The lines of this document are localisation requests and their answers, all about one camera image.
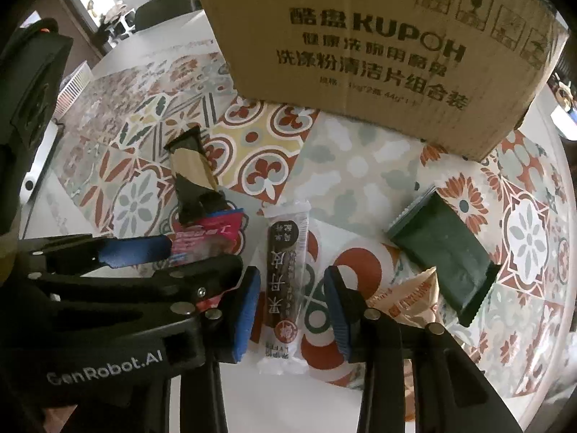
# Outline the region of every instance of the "cardboard box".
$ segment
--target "cardboard box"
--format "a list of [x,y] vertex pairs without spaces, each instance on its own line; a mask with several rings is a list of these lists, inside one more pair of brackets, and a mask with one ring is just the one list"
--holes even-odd
[[481,160],[567,32],[538,0],[201,0],[243,97],[351,115]]

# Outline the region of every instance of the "red flower pattern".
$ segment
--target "red flower pattern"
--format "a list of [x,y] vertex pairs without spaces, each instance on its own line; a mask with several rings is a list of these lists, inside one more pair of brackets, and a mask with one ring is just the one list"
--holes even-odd
[[518,157],[517,159],[519,159],[519,165],[521,166],[521,174],[519,174],[518,176],[516,176],[516,179],[523,183],[523,188],[529,192],[535,192],[536,191],[536,187],[533,184],[533,179],[531,178],[531,174],[530,171],[532,169],[537,170],[537,173],[539,174],[539,176],[541,178],[543,178],[545,172],[543,170],[543,165],[541,164],[541,162],[539,161],[539,157],[538,156],[532,156],[529,151],[527,151],[525,144],[524,144],[524,139],[526,138],[525,135],[523,135],[520,131],[518,130],[514,130],[513,135],[515,136],[515,139],[511,142],[509,140],[509,138],[505,138],[505,140],[503,140],[501,142],[500,148],[503,151],[503,154],[507,153],[507,151],[511,150],[512,153],[517,156],[517,153],[515,152],[515,147],[521,147],[523,150],[525,150],[524,155],[526,155],[526,159],[529,159],[529,162],[526,162],[526,159],[524,159],[523,161],[521,161]]
[[501,364],[505,366],[517,354],[517,331],[513,332],[501,347]]
[[517,292],[517,299],[519,300],[519,306],[524,307],[527,304],[529,295],[524,292]]
[[[175,62],[173,63],[173,66],[177,65],[179,62],[183,61],[186,58],[188,58],[188,56],[184,56],[178,60],[175,60]],[[186,74],[193,71],[197,66],[198,66],[198,62],[196,59],[187,60],[186,62],[181,63],[170,74],[170,80],[176,81],[177,79],[183,78],[184,76],[186,76]]]
[[260,158],[257,160],[255,164],[255,171],[251,172],[249,176],[246,178],[246,182],[249,184],[256,183],[257,177],[262,177],[266,179],[271,171],[280,172],[282,169],[281,162],[273,161],[272,163],[268,163],[267,160]]
[[557,171],[553,171],[551,174],[551,179],[553,179],[553,183],[555,184],[555,191],[559,195],[561,202],[565,203],[567,201],[567,196],[565,195],[565,191],[563,190],[563,183],[561,181],[561,176]]
[[[437,189],[441,197],[460,199],[460,201],[465,200],[467,202],[466,211],[461,209],[460,203],[458,205],[459,208],[450,201],[447,203],[457,214],[464,216],[465,224],[474,234],[479,234],[481,225],[487,224],[487,219],[483,215],[486,215],[489,211],[483,205],[483,195],[473,185],[471,177],[465,179],[461,172],[459,177],[450,177],[445,182],[445,186]],[[480,215],[473,213],[471,207],[479,212]]]
[[499,201],[503,199],[503,189],[501,189],[501,180],[499,177],[490,169],[482,167],[481,171],[487,176],[487,183],[489,187],[497,192],[497,198]]
[[441,159],[441,154],[446,154],[446,149],[440,145],[429,145],[426,143],[420,153],[420,163],[425,166],[427,161],[438,161]]
[[502,264],[503,262],[503,252],[501,251],[501,246],[495,246],[495,252],[489,252],[489,258],[493,264]]
[[204,150],[211,169],[214,171],[218,166],[216,160],[224,154],[224,148],[215,148],[213,145],[207,145]]
[[483,331],[479,340],[479,351],[483,354],[487,348],[489,348],[489,340],[487,339],[487,332]]
[[247,105],[243,103],[243,105],[240,105],[236,111],[231,111],[230,117],[240,117],[241,119],[246,119],[250,114],[250,110],[257,106],[256,101],[245,100],[244,102],[247,102]]
[[569,272],[569,244],[567,241],[562,241],[559,246],[559,278],[566,283]]
[[285,109],[285,115],[281,117],[281,119],[279,120],[279,125],[282,126],[290,125],[291,128],[294,128],[295,130],[301,128],[302,122],[298,121],[298,118],[300,116],[301,116],[300,113],[298,114],[294,113],[294,107],[288,107]]

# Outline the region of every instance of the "dark green package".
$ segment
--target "dark green package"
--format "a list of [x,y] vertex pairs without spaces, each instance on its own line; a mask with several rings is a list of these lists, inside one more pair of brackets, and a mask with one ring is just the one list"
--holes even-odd
[[423,269],[437,267],[441,294],[457,312],[459,323],[471,325],[500,266],[436,188],[415,200],[387,235]]

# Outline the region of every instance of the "table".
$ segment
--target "table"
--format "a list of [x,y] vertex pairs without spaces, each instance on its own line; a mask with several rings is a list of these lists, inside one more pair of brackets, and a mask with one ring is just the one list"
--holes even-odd
[[368,123],[239,97],[204,12],[135,34],[93,71],[97,79],[62,120],[66,133],[39,193],[39,210],[60,231],[174,232],[163,146],[194,124],[210,134],[205,149],[227,200],[244,209],[235,250],[245,264],[264,269],[262,206],[306,198],[313,207],[301,344],[308,376],[259,376],[252,353],[223,365],[231,431],[354,431],[360,392],[339,386],[358,371],[336,349],[318,281],[336,264],[369,297],[414,275],[382,229],[432,184],[503,265],[469,328],[448,307],[443,323],[527,426],[555,377],[577,289],[575,197],[550,112],[540,111],[547,88],[520,130],[475,163]]

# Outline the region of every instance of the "brown snack wrapper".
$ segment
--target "brown snack wrapper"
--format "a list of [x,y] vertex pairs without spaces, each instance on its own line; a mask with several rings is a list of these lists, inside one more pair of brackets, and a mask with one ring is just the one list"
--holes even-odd
[[299,315],[307,258],[309,229],[308,202],[295,201],[267,207],[267,289],[260,343],[264,357],[259,361],[263,373],[300,374],[308,364],[298,354],[302,329]]
[[[437,315],[439,303],[437,269],[432,267],[398,286],[377,292],[366,303],[370,308],[379,309],[401,324],[424,328],[431,322],[440,322]],[[403,368],[405,421],[414,421],[415,388],[411,361],[405,360]]]

